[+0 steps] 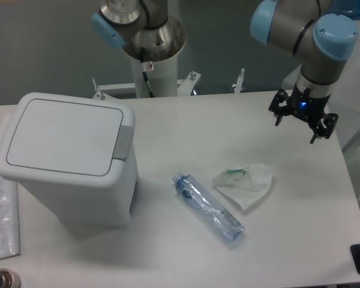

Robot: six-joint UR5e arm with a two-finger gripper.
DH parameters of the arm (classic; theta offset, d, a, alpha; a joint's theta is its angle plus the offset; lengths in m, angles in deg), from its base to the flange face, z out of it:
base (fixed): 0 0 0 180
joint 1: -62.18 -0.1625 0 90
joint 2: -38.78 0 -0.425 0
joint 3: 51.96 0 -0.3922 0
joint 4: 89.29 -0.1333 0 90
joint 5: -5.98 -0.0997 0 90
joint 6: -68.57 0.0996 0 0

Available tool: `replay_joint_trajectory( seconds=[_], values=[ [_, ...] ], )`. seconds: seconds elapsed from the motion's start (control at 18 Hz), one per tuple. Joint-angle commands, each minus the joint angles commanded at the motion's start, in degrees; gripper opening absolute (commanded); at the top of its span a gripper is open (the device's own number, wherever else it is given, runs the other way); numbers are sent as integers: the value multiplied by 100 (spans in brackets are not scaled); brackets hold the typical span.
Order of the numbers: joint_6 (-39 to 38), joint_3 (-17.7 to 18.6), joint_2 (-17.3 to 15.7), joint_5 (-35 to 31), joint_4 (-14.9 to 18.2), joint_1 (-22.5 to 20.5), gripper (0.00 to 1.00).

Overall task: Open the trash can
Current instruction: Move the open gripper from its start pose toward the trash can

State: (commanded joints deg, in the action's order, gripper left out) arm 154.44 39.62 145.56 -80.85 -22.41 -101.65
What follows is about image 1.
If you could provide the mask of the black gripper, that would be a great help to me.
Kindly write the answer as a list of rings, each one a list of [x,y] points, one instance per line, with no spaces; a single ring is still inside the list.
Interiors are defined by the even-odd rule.
[[[275,125],[279,126],[284,116],[291,115],[306,122],[313,131],[310,144],[316,139],[329,139],[338,121],[336,113],[325,113],[324,108],[332,94],[334,84],[312,82],[299,74],[292,91],[291,99],[288,93],[280,89],[272,99],[268,110],[276,117]]]

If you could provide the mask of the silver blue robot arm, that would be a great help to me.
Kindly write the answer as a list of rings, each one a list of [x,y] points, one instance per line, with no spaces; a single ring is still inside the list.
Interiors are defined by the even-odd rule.
[[[292,93],[279,89],[269,111],[277,125],[290,115],[307,123],[311,142],[328,139],[334,131],[338,115],[324,109],[359,33],[352,19],[328,14],[331,5],[332,1],[262,1],[250,21],[255,39],[301,61]]]

